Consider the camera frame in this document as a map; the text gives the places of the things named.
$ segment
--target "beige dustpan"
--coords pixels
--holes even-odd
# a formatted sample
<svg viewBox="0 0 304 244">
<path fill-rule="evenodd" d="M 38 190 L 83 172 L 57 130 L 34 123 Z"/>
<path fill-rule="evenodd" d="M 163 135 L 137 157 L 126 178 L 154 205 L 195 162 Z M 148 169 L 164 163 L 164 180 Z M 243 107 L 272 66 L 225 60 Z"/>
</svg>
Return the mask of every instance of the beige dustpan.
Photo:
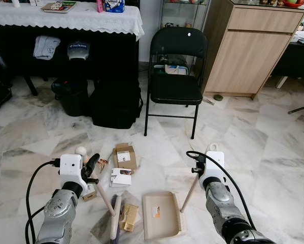
<svg viewBox="0 0 304 244">
<path fill-rule="evenodd" d="M 176 194 L 157 192 L 143 196 L 145 240 L 164 239 L 183 232 Z"/>
</svg>

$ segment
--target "black folding chair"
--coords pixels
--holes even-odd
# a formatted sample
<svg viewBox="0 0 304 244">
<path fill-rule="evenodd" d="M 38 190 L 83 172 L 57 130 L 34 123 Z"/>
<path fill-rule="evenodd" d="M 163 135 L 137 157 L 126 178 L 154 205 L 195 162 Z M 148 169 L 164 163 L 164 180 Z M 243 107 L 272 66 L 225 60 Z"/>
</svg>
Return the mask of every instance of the black folding chair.
<svg viewBox="0 0 304 244">
<path fill-rule="evenodd" d="M 198 78 L 190 75 L 154 73 L 153 56 L 159 54 L 182 54 L 202 58 L 202 68 Z M 200 92 L 204 77 L 207 56 L 207 40 L 204 34 L 193 28 L 166 27 L 159 30 L 153 37 L 150 49 L 148 72 L 148 88 L 146 103 L 145 133 L 147 136 L 148 116 L 192 118 L 193 128 L 191 139 L 197 121 L 198 106 L 202 102 Z M 194 117 L 149 114 L 149 100 L 161 104 L 195 105 Z"/>
</svg>

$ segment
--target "wooden cabinet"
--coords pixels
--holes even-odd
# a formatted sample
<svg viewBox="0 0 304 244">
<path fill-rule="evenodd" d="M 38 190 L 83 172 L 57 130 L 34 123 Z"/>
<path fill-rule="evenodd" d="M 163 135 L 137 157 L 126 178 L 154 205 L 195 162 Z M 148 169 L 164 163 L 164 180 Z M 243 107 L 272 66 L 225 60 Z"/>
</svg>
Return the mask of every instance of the wooden cabinet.
<svg viewBox="0 0 304 244">
<path fill-rule="evenodd" d="M 205 93 L 254 97 L 304 17 L 304 9 L 215 0 L 204 33 L 209 42 Z"/>
</svg>

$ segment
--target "white tablecloth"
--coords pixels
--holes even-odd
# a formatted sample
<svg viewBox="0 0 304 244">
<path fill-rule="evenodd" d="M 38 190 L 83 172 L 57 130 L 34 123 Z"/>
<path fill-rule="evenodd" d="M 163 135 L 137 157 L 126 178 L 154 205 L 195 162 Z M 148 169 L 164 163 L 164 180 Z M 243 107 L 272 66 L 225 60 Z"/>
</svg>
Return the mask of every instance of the white tablecloth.
<svg viewBox="0 0 304 244">
<path fill-rule="evenodd" d="M 46 13 L 30 4 L 14 8 L 12 3 L 0 2 L 0 25 L 39 26 L 84 29 L 108 33 L 131 33 L 138 40 L 144 31 L 137 7 L 125 6 L 123 13 L 98 13 L 96 3 L 78 2 L 68 13 Z"/>
</svg>

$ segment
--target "black cable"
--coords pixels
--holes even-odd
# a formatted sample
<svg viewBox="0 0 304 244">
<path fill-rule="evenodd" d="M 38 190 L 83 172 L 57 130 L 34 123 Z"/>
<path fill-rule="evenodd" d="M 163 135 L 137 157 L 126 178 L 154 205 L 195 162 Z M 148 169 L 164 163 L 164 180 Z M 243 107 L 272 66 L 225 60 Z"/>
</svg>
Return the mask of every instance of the black cable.
<svg viewBox="0 0 304 244">
<path fill-rule="evenodd" d="M 250 213 L 249 213 L 247 204 L 245 203 L 244 197 L 243 197 L 243 195 L 242 195 L 242 192 L 240 191 L 240 188 L 239 188 L 238 185 L 235 183 L 235 181 L 234 181 L 234 179 L 232 178 L 232 176 L 230 176 L 230 174 L 229 174 L 229 173 L 228 173 L 228 172 L 227 172 L 219 163 L 217 163 L 214 159 L 212 159 L 211 157 L 207 156 L 206 154 L 203 154 L 203 153 L 198 152 L 198 151 L 187 151 L 187 152 L 186 152 L 186 155 L 187 155 L 188 157 L 192 158 L 192 159 L 195 159 L 195 160 L 197 160 L 198 157 L 192 156 L 192 155 L 190 155 L 190 154 L 197 154 L 197 155 L 199 155 L 199 156 L 203 156 L 203 157 L 209 159 L 209 160 L 212 161 L 214 164 L 216 164 L 217 167 L 220 168 L 220 169 L 226 174 L 226 176 L 230 179 L 230 181 L 231 181 L 231 182 L 233 183 L 233 185 L 235 186 L 235 188 L 236 188 L 236 190 L 237 190 L 237 192 L 238 192 L 238 194 L 239 194 L 239 196 L 240 196 L 240 198 L 241 198 L 243 207 L 244 207 L 245 212 L 246 212 L 246 214 L 247 214 L 247 216 L 248 216 L 248 220 L 249 220 L 249 222 L 250 222 L 251 227 L 252 227 L 254 230 L 256 230 L 256 228 L 255 228 L 255 226 L 254 226 L 254 224 L 253 224 L 251 215 L 250 215 Z"/>
<path fill-rule="evenodd" d="M 25 224 L 25 242 L 26 244 L 30 244 L 30 241 L 29 241 L 29 224 L 30 224 L 30 220 L 32 221 L 32 219 L 38 214 L 40 213 L 42 210 L 44 210 L 44 206 L 40 209 L 38 209 L 33 215 L 31 215 L 31 219 L 28 219 L 28 221 L 26 222 Z"/>
<path fill-rule="evenodd" d="M 31 218 L 31 210 L 30 210 L 30 204 L 29 204 L 29 195 L 30 195 L 30 188 L 31 188 L 31 185 L 32 185 L 32 182 L 36 176 L 36 174 L 38 173 L 38 171 L 46 166 L 46 165 L 49 165 L 49 164 L 53 164 L 54 161 L 50 161 L 50 162 L 47 162 L 47 163 L 44 163 L 42 165 L 40 165 L 36 170 L 35 172 L 33 173 L 31 179 L 30 179 L 30 182 L 29 182 L 29 185 L 28 185 L 28 188 L 26 190 L 26 195 L 25 195 L 25 204 L 26 204 L 26 212 L 28 214 L 28 221 L 29 221 L 29 224 L 30 224 L 30 230 L 31 230 L 31 237 L 32 237 L 32 243 L 35 243 L 36 241 L 36 234 L 35 234 L 35 228 L 33 227 L 33 222 L 32 222 L 32 218 Z"/>
</svg>

